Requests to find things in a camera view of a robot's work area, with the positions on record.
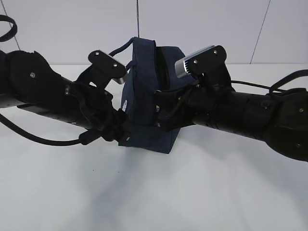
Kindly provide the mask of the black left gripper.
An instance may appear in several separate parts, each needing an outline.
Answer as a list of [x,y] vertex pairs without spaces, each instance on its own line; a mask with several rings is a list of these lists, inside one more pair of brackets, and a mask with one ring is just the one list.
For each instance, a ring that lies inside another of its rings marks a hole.
[[102,132],[105,141],[127,142],[131,137],[131,122],[127,114],[119,108],[113,109],[111,120]]

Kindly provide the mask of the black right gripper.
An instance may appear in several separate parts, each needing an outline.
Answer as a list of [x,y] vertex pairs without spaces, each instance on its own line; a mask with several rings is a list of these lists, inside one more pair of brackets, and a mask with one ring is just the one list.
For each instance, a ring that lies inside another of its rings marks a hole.
[[156,123],[162,130],[172,131],[193,124],[186,105],[191,92],[192,88],[154,92],[154,103],[159,107]]

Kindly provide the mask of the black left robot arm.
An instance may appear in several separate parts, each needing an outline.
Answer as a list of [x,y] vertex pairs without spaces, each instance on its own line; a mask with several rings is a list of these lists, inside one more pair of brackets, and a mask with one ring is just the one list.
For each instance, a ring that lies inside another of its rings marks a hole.
[[19,109],[82,127],[75,140],[40,138],[1,117],[3,125],[31,141],[50,146],[87,145],[96,139],[124,141],[129,138],[128,118],[115,109],[106,90],[111,80],[123,83],[126,67],[100,50],[89,54],[90,66],[75,81],[53,71],[38,52],[0,54],[0,106]]

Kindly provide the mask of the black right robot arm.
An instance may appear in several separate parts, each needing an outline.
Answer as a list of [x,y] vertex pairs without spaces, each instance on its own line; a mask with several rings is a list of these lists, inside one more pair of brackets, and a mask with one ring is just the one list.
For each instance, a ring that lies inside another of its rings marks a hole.
[[157,125],[171,131],[200,125],[266,143],[288,158],[308,159],[308,92],[291,89],[265,95],[231,87],[187,86],[158,90]]

